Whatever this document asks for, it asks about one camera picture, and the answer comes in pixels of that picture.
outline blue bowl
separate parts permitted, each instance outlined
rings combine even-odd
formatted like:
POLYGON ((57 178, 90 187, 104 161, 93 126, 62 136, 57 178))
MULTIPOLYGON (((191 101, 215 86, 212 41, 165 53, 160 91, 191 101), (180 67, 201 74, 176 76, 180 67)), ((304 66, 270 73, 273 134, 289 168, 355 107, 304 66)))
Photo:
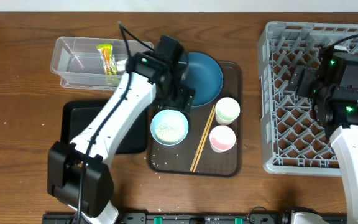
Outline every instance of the blue bowl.
POLYGON ((223 87, 223 72, 217 62, 202 53, 189 53, 189 71, 183 84, 196 90, 193 106, 212 102, 223 87))
POLYGON ((154 138, 154 140, 156 140, 158 143, 160 143, 161 145, 164 145, 164 146, 174 146, 176 144, 179 144, 180 142, 182 142, 186 136, 187 136, 187 133, 189 132, 189 122, 187 121, 185 115, 183 115, 181 112, 179 111, 175 111, 175 110, 163 110, 163 111, 160 111, 158 112, 153 120, 152 120, 152 123, 150 124, 150 132, 152 133, 152 136, 154 138), (183 138, 173 144, 167 144, 165 142, 162 142, 160 141, 158 138, 157 138, 157 135, 155 133, 155 130, 158 126, 158 124, 161 123, 161 121, 163 121, 165 118, 169 118, 171 120, 177 120, 177 121, 182 121, 183 122, 183 125, 185 127, 185 133, 183 135, 183 138))

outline candy wrapper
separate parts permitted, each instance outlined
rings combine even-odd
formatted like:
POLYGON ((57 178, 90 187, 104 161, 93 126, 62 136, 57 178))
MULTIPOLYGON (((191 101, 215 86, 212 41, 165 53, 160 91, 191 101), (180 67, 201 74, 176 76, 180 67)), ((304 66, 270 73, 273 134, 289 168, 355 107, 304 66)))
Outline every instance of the candy wrapper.
POLYGON ((112 44, 99 44, 96 46, 103 61, 104 73, 106 75, 117 75, 117 65, 114 54, 112 54, 112 44))

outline bowl of rice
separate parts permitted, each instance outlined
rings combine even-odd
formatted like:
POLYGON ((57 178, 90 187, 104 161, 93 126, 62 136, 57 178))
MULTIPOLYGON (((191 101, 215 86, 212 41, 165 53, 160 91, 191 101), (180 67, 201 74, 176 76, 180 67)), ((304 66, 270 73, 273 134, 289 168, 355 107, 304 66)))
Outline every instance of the bowl of rice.
POLYGON ((150 125, 153 138, 164 146, 173 146, 182 142, 189 131, 189 122, 185 115, 175 110, 158 112, 150 125))

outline brown serving tray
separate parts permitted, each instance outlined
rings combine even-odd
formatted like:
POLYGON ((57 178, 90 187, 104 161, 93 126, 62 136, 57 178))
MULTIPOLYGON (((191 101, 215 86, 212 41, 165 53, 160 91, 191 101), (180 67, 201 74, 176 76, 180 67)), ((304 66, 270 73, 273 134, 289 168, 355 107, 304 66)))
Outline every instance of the brown serving tray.
MULTIPOLYGON (((211 103, 200 107, 193 107, 187 118, 189 132, 186 138, 174 146, 164 146, 151 138, 147 150, 147 164, 155 172, 170 174, 206 175, 215 177, 233 177, 242 164, 242 111, 239 117, 229 125, 236 133, 236 144, 224 153, 217 153, 211 149, 209 133, 204 145, 203 153, 195 172, 190 172, 191 163, 203 135, 204 127, 212 106, 224 97, 231 97, 242 104, 242 71, 233 62, 218 62, 223 71, 223 88, 218 97, 211 103)), ((214 118, 211 130, 218 126, 214 118)))

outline white wall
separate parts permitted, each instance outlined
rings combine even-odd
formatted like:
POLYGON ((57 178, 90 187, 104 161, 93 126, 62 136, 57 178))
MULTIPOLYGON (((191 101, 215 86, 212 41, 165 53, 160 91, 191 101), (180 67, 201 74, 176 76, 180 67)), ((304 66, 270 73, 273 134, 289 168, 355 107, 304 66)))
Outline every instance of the white wall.
POLYGON ((358 12, 358 0, 0 0, 0 11, 358 12))

